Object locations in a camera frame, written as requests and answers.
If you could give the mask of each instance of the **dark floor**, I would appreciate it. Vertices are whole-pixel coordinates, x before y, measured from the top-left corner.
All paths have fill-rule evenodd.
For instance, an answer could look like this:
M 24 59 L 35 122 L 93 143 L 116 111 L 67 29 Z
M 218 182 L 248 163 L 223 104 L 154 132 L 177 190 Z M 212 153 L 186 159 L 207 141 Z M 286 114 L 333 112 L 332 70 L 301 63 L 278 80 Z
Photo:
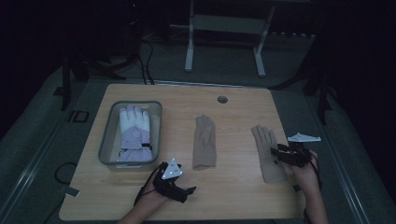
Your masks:
M 227 45 L 199 39 L 195 45 L 193 68 L 184 72 L 187 51 L 185 29 L 173 30 L 170 41 L 156 35 L 145 39 L 153 47 L 149 71 L 156 84 L 231 85 L 267 88 L 296 74 L 313 37 L 270 35 L 262 53 L 267 77 L 258 77 L 250 45 Z M 144 62 L 151 48 L 143 43 Z M 0 143 L 1 223 L 64 223 L 58 217 L 64 184 L 54 178 L 55 170 L 65 162 L 78 162 L 95 113 L 109 83 L 140 83 L 139 63 L 118 73 L 128 77 L 114 80 L 92 71 L 87 83 L 72 82 L 72 101 L 60 111 L 62 99 L 53 91 L 62 85 L 58 70 L 48 78 L 25 109 L 22 116 Z M 316 114 L 318 97 L 302 93 L 306 80 L 282 91 L 272 91 L 286 136 L 297 132 L 321 136 L 323 141 L 307 146 L 320 155 L 323 197 L 331 223 L 393 223 L 396 208 L 385 191 L 364 146 L 345 111 L 329 97 L 332 110 L 326 112 L 327 125 Z M 85 111 L 85 123 L 69 121 L 71 112 Z M 69 180 L 74 172 L 68 166 L 62 178 Z M 72 222 L 113 223 L 114 221 Z M 276 223 L 302 223 L 299 219 L 275 220 Z M 193 223 L 273 223 L 272 220 L 208 220 Z

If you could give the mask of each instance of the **person's right hand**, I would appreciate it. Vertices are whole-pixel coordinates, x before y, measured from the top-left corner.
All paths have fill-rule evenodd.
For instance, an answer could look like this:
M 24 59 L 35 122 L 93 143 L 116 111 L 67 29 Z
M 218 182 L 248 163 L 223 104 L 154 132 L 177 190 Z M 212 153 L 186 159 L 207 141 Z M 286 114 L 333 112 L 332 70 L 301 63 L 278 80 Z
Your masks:
M 318 158 L 318 153 L 312 150 L 310 150 L 310 152 L 313 155 L 311 160 L 312 164 L 318 169 L 318 162 L 315 159 Z M 318 177 L 310 163 L 302 168 L 293 165 L 289 165 L 289 168 L 293 171 L 296 181 L 305 195 L 320 193 Z

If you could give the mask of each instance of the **round hole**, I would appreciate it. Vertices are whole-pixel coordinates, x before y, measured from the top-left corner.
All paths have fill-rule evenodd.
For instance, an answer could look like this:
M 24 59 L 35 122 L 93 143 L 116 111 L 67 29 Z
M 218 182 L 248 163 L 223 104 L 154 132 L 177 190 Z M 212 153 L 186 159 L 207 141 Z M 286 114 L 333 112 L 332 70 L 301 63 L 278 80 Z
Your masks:
M 226 103 L 228 102 L 228 99 L 227 99 L 227 97 L 225 97 L 225 96 L 219 96 L 219 97 L 218 97 L 218 101 L 219 101 L 219 103 L 221 103 L 221 104 L 226 104 Z

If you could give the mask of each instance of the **glove finger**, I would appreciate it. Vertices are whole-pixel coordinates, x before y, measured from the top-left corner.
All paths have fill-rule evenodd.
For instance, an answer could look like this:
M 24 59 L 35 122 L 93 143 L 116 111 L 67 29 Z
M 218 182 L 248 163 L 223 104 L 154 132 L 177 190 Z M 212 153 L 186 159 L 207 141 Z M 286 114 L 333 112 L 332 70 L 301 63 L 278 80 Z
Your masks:
M 120 109 L 120 129 L 121 129 L 122 133 L 125 132 L 126 129 L 128 129 L 127 124 L 128 124 L 127 111 L 125 108 L 121 108 Z
M 215 122 L 210 117 L 207 117 L 207 125 L 212 126 L 213 130 L 215 129 Z
M 143 111 L 143 129 L 149 130 L 149 112 Z
M 210 118 L 203 115 L 202 116 L 202 128 L 205 129 L 207 126 L 210 126 Z
M 263 143 L 268 143 L 269 135 L 268 135 L 268 129 L 266 127 L 259 128 L 259 135 Z
M 270 136 L 270 139 L 271 139 L 270 144 L 276 146 L 277 141 L 276 141 L 274 130 L 270 130 L 269 136 Z
M 127 109 L 128 111 L 128 119 L 136 119 L 136 114 L 134 112 L 134 106 L 133 105 L 127 105 Z
M 210 139 L 210 135 L 212 133 L 212 127 L 211 126 L 206 126 L 200 136 L 199 136 L 199 140 L 204 143 L 204 146 L 207 147 L 207 144 L 209 143 L 209 139 Z
M 196 129 L 202 130 L 204 128 L 204 116 L 197 117 L 195 120 L 196 120 Z
M 143 121 L 143 113 L 142 113 L 142 108 L 140 106 L 136 106 L 134 108 L 134 113 L 136 115 L 136 120 Z
M 254 139 L 256 140 L 257 144 L 262 142 L 262 138 L 260 137 L 260 134 L 259 134 L 259 128 L 260 128 L 260 125 L 257 125 L 257 126 L 254 126 L 253 128 L 251 128 L 251 132 L 253 133 Z

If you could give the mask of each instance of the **white tracking marker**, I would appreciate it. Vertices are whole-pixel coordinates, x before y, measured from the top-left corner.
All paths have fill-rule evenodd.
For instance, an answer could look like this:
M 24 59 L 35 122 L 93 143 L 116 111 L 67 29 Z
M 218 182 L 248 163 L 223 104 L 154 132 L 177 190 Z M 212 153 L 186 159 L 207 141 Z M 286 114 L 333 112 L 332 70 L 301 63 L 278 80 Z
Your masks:
M 163 172 L 163 179 L 169 179 L 177 176 L 181 176 L 183 172 L 177 165 L 175 158 L 169 161 L 168 167 L 166 167 L 165 172 Z
M 312 137 L 305 134 L 297 133 L 292 137 L 288 137 L 289 142 L 319 142 L 321 141 L 320 137 Z

